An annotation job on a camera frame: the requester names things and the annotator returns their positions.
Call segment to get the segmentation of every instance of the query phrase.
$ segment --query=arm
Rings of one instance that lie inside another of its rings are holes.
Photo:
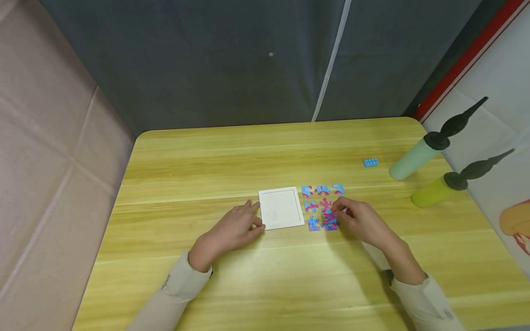
[[[174,331],[188,305],[212,275],[211,265],[224,253],[249,244],[265,231],[254,215],[259,202],[247,201],[226,213],[214,227],[200,236],[171,268],[164,284],[144,305],[127,331]]]
[[[409,245],[368,203],[341,197],[333,204],[332,211],[346,232],[383,252],[394,273],[391,288],[400,297],[417,331],[465,330],[444,292],[434,278],[423,271]]]

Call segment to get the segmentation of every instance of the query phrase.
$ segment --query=hand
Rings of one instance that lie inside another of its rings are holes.
[[[213,261],[224,253],[245,246],[265,232],[265,224],[254,215],[260,203],[235,206],[214,227],[200,236],[188,254],[190,265],[207,272]]]
[[[331,210],[343,229],[383,252],[402,241],[367,202],[342,196],[333,203]]]

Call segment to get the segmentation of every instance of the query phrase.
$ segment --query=white wall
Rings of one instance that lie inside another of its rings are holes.
[[[133,138],[37,0],[0,0],[0,329],[71,330]]]
[[[470,181],[469,192],[530,275],[530,256],[499,227],[502,210],[530,199],[530,8],[520,13],[423,125],[438,131],[448,118],[483,96],[490,99],[464,131],[450,139],[444,155],[454,170],[461,171],[473,161],[516,148],[485,177]]]

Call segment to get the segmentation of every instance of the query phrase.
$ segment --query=puzzle piece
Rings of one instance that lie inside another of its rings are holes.
[[[379,161],[376,158],[369,158],[363,161],[363,164],[365,165],[365,168],[368,167],[375,167],[379,164]]]
[[[324,224],[324,228],[326,229],[326,231],[335,231],[339,229],[336,223]]]
[[[320,231],[320,227],[317,224],[318,222],[319,220],[313,215],[311,215],[311,218],[307,220],[307,226],[309,227],[309,231]]]
[[[329,223],[328,220],[335,219],[335,215],[329,208],[322,210],[322,216],[324,216],[324,223]]]
[[[322,195],[322,193],[325,195],[330,195],[331,191],[328,189],[327,185],[320,185],[316,187],[315,192],[318,192],[319,195]]]
[[[335,184],[332,186],[335,189],[333,193],[338,194],[339,196],[342,196],[345,193],[344,186],[342,184]]]
[[[311,192],[312,189],[311,186],[302,186],[302,195],[309,199],[313,195],[313,192]]]
[[[314,201],[311,201],[311,203],[304,201],[304,207],[305,207],[305,212],[309,212],[309,209],[313,209],[313,212],[316,212],[319,205],[317,205]]]
[[[322,211],[324,211],[324,210],[326,210],[326,209],[329,209],[329,207],[331,206],[331,202],[329,202],[326,198],[324,198],[324,199],[322,200],[322,202],[320,203],[320,205],[321,205],[322,207],[324,207],[324,208],[322,209]]]
[[[322,216],[324,216],[324,220],[322,221],[324,225],[326,224],[336,224],[337,226],[340,225],[337,219],[335,218],[335,215],[331,211],[331,209],[323,210]]]

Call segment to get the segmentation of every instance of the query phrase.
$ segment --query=red stripe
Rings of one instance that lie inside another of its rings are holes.
[[[465,70],[465,68],[471,63],[471,61],[477,56],[477,54],[484,48],[484,46],[493,38],[493,36],[497,33],[497,31],[499,31],[500,28],[508,21],[508,19],[513,15],[513,13],[516,12],[516,10],[522,5],[523,2],[524,0],[508,0],[506,4],[504,4],[504,6],[502,6],[499,9],[499,11],[491,19],[491,21],[484,28],[484,30],[482,30],[478,38],[475,39],[475,41],[473,41],[473,43],[464,52],[464,54],[462,54],[460,59],[458,59],[458,61],[447,72],[447,74],[445,74],[445,76],[441,79],[440,83],[436,85],[436,87],[429,93],[429,95],[427,95],[425,100],[418,106],[418,109],[416,110],[416,112],[414,113],[412,117],[414,117],[415,119],[419,121],[423,118],[423,116],[425,116],[425,114],[429,111],[429,109],[431,109],[431,107],[436,103],[436,101],[440,98],[440,96],[451,86],[453,82],[455,82],[456,78],[460,75],[460,73]],[[501,33],[495,39],[497,39],[504,32],[504,30],[509,26],[509,24],[503,29],[503,31],[501,31]],[[443,101],[443,99],[445,99],[447,94],[438,102],[438,104],[440,104]]]

